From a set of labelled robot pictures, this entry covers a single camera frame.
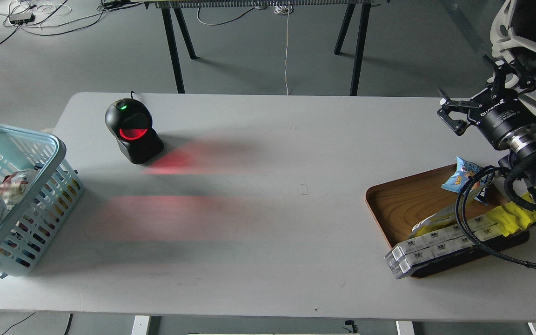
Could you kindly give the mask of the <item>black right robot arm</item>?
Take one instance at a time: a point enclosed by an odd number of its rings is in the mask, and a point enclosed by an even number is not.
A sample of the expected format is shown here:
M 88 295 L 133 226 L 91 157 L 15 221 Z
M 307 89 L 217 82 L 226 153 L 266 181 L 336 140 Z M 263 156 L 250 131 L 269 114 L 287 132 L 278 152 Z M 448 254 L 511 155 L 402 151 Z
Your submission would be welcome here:
M 479 240 L 468 227 L 466 201 L 475 182 L 489 174 L 504 178 L 505 195 L 520 208 L 536 210 L 536 116 L 519 100 L 519 95 L 536 89 L 532 76 L 515 59 L 512 61 L 483 59 L 494 75 L 482 91 L 468 101 L 452 100 L 440 91 L 442 101 L 438 116 L 458 136 L 474 126 L 491 146 L 509 154 L 498 166 L 486 166 L 464 185 L 457 196 L 454 215 L 459 227 L 476 248 L 518 265 L 536 270 L 536 263 L 507 256 Z

